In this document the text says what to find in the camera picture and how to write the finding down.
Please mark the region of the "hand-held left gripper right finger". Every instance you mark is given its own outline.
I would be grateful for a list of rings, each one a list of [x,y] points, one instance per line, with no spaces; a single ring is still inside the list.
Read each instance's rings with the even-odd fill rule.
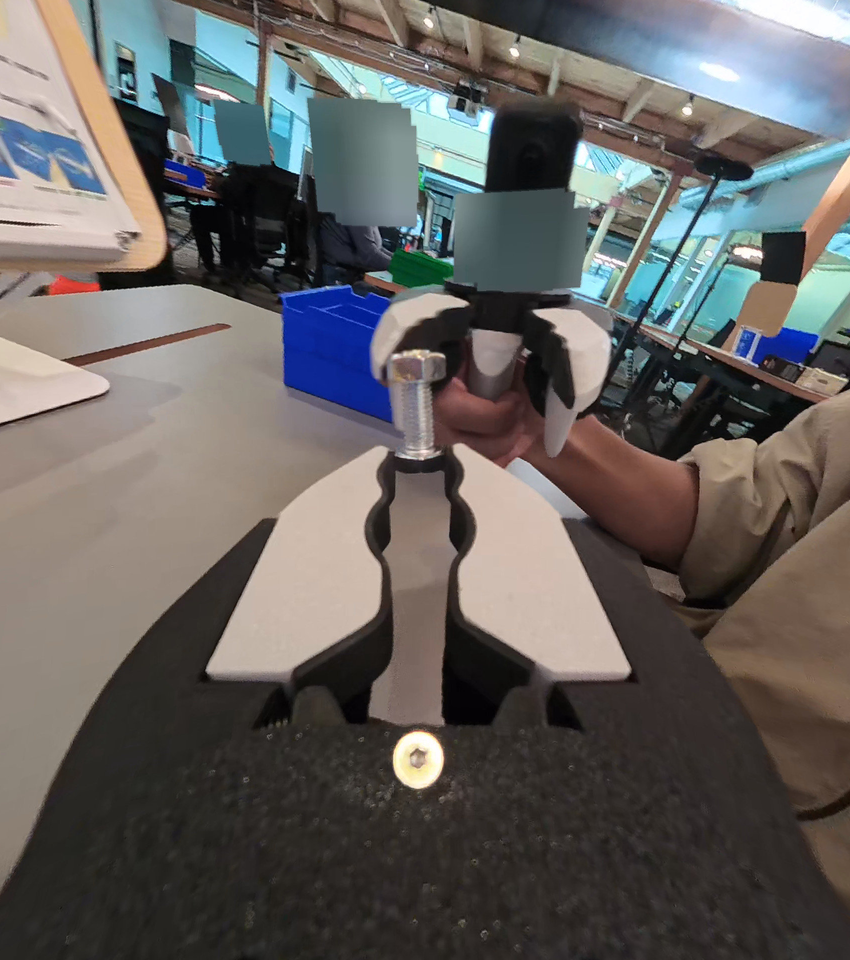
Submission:
[[[566,517],[534,485],[449,447],[449,573],[442,666],[447,724],[490,724],[506,697],[622,685],[633,668]]]

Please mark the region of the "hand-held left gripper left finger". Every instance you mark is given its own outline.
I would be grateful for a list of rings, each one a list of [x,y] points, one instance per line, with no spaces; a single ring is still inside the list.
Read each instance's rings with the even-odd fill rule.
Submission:
[[[355,723],[393,654],[395,463],[375,446],[280,512],[207,662],[209,681],[325,688]]]

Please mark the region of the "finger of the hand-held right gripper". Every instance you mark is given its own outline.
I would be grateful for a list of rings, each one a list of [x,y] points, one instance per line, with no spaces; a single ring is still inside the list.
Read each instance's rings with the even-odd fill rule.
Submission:
[[[372,376],[385,383],[386,363],[392,354],[427,350],[445,356],[446,373],[436,386],[446,387],[463,365],[465,341],[473,319],[473,307],[451,294],[430,292],[405,299],[395,297],[372,337]]]
[[[551,306],[527,313],[523,347],[528,396],[544,418],[546,453],[556,458],[572,427],[599,400],[611,361],[611,339],[583,311]]]

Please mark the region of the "steel hex bolt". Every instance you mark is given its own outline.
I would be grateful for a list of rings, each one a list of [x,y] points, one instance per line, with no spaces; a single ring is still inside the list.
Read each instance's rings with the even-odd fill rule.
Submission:
[[[427,349],[401,351],[389,357],[385,372],[399,401],[397,426],[403,434],[399,450],[437,449],[432,387],[446,376],[445,355]]]

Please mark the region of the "person's right forearm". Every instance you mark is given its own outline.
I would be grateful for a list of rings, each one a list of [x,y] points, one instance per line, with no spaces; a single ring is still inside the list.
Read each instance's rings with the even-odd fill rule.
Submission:
[[[622,544],[655,566],[678,570],[695,533],[696,465],[635,447],[589,416],[537,469]]]

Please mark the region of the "person's right hand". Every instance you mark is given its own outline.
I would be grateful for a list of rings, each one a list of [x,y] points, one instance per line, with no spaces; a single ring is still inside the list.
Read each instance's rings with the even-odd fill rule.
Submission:
[[[523,460],[545,475],[598,456],[608,440],[616,439],[590,415],[573,426],[561,452],[549,456],[546,423],[530,400],[524,371],[519,362],[510,387],[495,400],[472,393],[458,377],[452,379],[434,399],[435,438],[446,447],[467,445],[501,467]]]

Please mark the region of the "green storage bin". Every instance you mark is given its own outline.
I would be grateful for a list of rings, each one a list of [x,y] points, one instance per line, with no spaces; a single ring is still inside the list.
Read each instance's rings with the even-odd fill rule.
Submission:
[[[454,262],[436,258],[422,250],[397,249],[387,270],[392,281],[404,288],[443,286],[454,274]]]

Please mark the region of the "ceiling projector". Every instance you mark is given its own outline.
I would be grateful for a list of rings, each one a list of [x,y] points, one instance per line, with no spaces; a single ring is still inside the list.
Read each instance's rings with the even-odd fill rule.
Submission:
[[[471,127],[479,126],[487,106],[488,87],[474,80],[461,78],[447,98],[450,119]]]

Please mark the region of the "black ceiling panel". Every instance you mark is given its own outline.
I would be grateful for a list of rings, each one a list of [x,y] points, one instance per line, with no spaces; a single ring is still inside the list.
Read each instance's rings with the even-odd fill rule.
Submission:
[[[850,137],[850,45],[705,1],[437,6],[823,138]]]

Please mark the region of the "cardboard sign with black tag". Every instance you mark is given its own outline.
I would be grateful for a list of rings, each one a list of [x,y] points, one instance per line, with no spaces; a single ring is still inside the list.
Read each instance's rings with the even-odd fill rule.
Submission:
[[[763,234],[759,279],[743,301],[738,327],[768,337],[780,332],[805,274],[806,246],[803,230]]]

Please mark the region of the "black round-top stand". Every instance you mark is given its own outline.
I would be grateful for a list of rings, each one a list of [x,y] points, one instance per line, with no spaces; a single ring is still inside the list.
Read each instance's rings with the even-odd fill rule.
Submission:
[[[634,341],[637,337],[637,334],[640,330],[642,322],[647,317],[647,313],[651,306],[653,306],[655,299],[657,298],[659,292],[661,291],[664,283],[668,279],[668,275],[673,268],[676,260],[681,254],[682,247],[689,240],[696,223],[701,217],[704,210],[706,210],[708,204],[713,198],[719,184],[722,181],[729,182],[743,182],[749,180],[754,175],[754,169],[739,160],[731,159],[725,157],[721,154],[710,152],[700,155],[695,161],[695,171],[701,174],[705,174],[711,178],[711,182],[707,186],[706,192],[703,199],[695,210],[694,215],[687,223],[684,233],[680,237],[679,241],[676,243],[675,249],[671,254],[671,257],[667,263],[667,266],[661,276],[658,279],[658,282],[650,292],[647,302],[639,311],[637,317],[634,319],[634,323],[629,328],[627,332],[623,334],[621,342],[615,349],[614,354],[612,355],[609,361],[609,367],[607,370],[607,375],[604,380],[603,386],[607,387],[611,382],[618,366],[621,364],[624,359],[624,355],[627,351],[634,345]]]

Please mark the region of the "instruction board on white stand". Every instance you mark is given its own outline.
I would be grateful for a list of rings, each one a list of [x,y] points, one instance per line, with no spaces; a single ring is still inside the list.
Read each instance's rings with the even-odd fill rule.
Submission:
[[[130,140],[68,2],[0,1],[0,318],[69,272],[142,272],[167,248]],[[0,426],[108,381],[0,338]]]

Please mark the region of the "silver air duct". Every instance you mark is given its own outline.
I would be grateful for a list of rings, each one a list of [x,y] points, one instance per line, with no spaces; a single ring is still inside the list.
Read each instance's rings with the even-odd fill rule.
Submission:
[[[723,177],[715,187],[701,186],[685,190],[678,198],[682,210],[697,210],[710,200],[745,193],[780,181],[791,180],[803,174],[843,162],[850,156],[850,137],[841,141],[818,144],[794,151],[756,167],[750,176]]]

